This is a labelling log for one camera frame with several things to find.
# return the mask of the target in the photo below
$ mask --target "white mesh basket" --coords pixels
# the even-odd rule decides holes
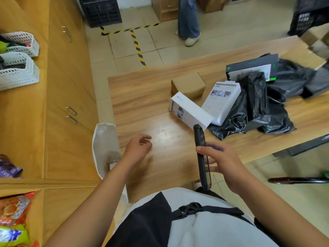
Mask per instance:
[[[0,55],[5,66],[25,64],[25,69],[7,68],[0,70],[0,91],[39,82],[40,70],[25,53],[10,52]]]
[[[14,32],[14,33],[2,34],[2,36],[14,42],[20,42],[31,46],[31,47],[24,47],[24,46],[8,47],[6,49],[6,52],[22,52],[22,53],[26,53],[30,57],[35,57],[39,55],[39,43],[35,40],[33,34],[27,32]]]

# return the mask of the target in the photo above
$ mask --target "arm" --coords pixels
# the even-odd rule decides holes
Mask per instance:
[[[235,150],[222,142],[207,142],[196,151],[211,157],[211,172],[223,174],[229,189],[238,194],[258,221],[282,244],[289,247],[329,246],[329,238],[289,204],[254,177]]]
[[[152,143],[149,135],[132,138],[117,165],[90,196],[55,231],[44,247],[99,247],[111,225],[130,170],[143,160]]]

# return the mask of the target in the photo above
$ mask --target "wooden table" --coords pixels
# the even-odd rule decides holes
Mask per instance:
[[[169,112],[172,78],[198,71],[207,84],[204,95],[194,100],[201,106],[214,84],[226,80],[227,64],[268,52],[282,54],[298,43],[302,43],[298,37],[287,37],[109,77],[122,153],[132,136],[147,133],[153,137],[152,151],[128,180],[129,200],[133,202],[199,178],[193,130]],[[231,135],[224,141],[233,145],[242,162],[246,163],[329,133],[329,92],[310,100],[291,98],[286,109],[297,130],[281,135],[265,135],[252,130],[247,134]],[[218,140],[209,130],[205,131],[205,137],[207,141]]]

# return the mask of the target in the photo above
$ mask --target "wooden drawer unit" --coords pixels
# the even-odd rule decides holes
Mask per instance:
[[[160,22],[178,18],[178,0],[152,0],[152,6]]]

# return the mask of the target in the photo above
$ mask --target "drawer handle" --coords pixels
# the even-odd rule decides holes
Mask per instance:
[[[72,36],[71,36],[70,32],[68,31],[68,28],[65,26],[62,26],[62,28],[64,29],[63,33],[66,33],[68,38],[70,39],[70,42],[72,42]]]
[[[78,113],[72,108],[72,107],[66,107],[66,109],[70,109],[70,110],[72,110],[75,114],[73,114],[73,115],[78,115]]]
[[[74,120],[74,124],[76,125],[76,124],[78,124],[78,121],[75,119],[75,118],[73,118],[72,116],[66,116],[65,118],[70,118],[70,119],[72,119],[72,120]]]

